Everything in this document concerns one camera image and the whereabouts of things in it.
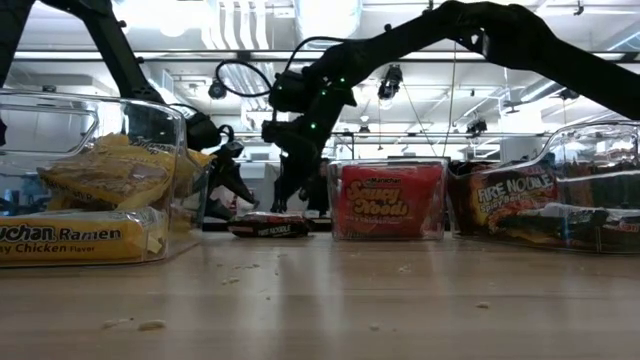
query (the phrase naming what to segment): plastic container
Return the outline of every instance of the plastic container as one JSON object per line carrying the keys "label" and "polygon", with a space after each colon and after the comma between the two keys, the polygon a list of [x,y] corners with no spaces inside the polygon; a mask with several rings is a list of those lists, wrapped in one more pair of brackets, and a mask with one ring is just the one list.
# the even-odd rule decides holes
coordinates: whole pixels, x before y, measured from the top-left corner
{"label": "plastic container", "polygon": [[340,161],[329,166],[335,240],[440,240],[447,160]]}
{"label": "plastic container", "polygon": [[452,228],[462,238],[640,253],[639,125],[569,126],[521,164],[450,164]]}
{"label": "plastic container", "polygon": [[180,113],[140,101],[0,91],[0,266],[165,259],[197,243],[208,161]]}

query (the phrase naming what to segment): wooden table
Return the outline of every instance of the wooden table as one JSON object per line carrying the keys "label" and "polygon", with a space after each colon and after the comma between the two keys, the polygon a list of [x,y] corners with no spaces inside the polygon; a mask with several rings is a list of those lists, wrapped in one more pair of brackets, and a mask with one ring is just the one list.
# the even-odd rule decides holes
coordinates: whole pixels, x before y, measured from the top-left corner
{"label": "wooden table", "polygon": [[[640,359],[637,257],[207,235],[166,263],[0,281],[7,360]],[[124,317],[167,328],[100,329]]]}

